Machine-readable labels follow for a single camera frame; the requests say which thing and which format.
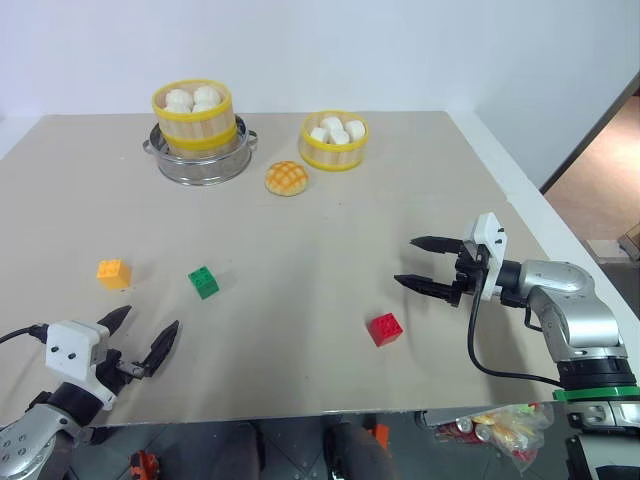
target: person's leg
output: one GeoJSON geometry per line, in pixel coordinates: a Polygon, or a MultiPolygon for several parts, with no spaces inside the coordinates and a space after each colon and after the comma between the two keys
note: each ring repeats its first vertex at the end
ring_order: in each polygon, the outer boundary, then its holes
{"type": "Polygon", "coordinates": [[[213,469],[212,480],[259,480],[258,434],[248,423],[238,425],[227,438],[213,469]]]}
{"type": "Polygon", "coordinates": [[[389,453],[373,435],[351,423],[341,423],[325,434],[327,467],[345,480],[398,480],[389,453]]]}

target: steamer basket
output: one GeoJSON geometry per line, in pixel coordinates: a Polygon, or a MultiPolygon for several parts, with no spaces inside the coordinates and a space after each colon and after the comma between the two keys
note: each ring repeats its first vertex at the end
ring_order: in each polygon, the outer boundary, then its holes
{"type": "Polygon", "coordinates": [[[369,125],[360,115],[340,110],[325,110],[312,113],[302,122],[298,150],[300,156],[312,167],[331,172],[342,172],[360,165],[364,160],[365,145],[369,141],[369,125]],[[311,138],[311,131],[319,127],[326,117],[336,116],[344,124],[349,120],[360,120],[364,124],[365,134],[357,142],[346,145],[332,145],[311,138]]]}
{"type": "Polygon", "coordinates": [[[162,135],[174,155],[182,158],[203,158],[229,153],[237,146],[237,127],[231,92],[223,84],[205,79],[170,83],[153,94],[151,103],[162,135]],[[220,105],[196,113],[173,113],[164,109],[165,96],[170,90],[182,88],[193,95],[198,87],[204,85],[209,85],[220,93],[220,105]]]}

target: yellow lego brick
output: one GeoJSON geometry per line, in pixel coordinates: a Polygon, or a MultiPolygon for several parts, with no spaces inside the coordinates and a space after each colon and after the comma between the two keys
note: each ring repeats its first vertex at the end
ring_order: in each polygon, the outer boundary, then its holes
{"type": "Polygon", "coordinates": [[[122,260],[103,260],[96,278],[110,290],[125,288],[131,283],[131,269],[122,260]]]}

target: snack package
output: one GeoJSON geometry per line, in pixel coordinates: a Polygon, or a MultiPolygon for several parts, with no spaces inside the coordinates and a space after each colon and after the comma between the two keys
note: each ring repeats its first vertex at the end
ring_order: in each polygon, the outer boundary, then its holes
{"type": "Polygon", "coordinates": [[[439,441],[491,443],[511,458],[522,473],[536,459],[544,445],[544,429],[553,420],[549,403],[508,405],[440,425],[436,437],[439,441]]]}

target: toy block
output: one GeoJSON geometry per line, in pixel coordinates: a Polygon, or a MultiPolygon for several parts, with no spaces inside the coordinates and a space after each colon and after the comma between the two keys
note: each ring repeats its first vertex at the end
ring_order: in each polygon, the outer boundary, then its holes
{"type": "Polygon", "coordinates": [[[374,318],[367,328],[377,347],[393,342],[403,331],[392,313],[374,318]]]}
{"type": "Polygon", "coordinates": [[[386,425],[376,424],[369,433],[375,437],[380,446],[385,450],[389,448],[389,427],[386,425]]]}
{"type": "Polygon", "coordinates": [[[207,267],[201,267],[195,272],[190,273],[189,280],[191,280],[193,286],[196,287],[200,298],[203,300],[220,290],[216,279],[211,275],[207,267]]]}
{"type": "Polygon", "coordinates": [[[131,283],[131,269],[122,260],[103,260],[98,265],[96,278],[110,289],[128,287],[131,283]]]}

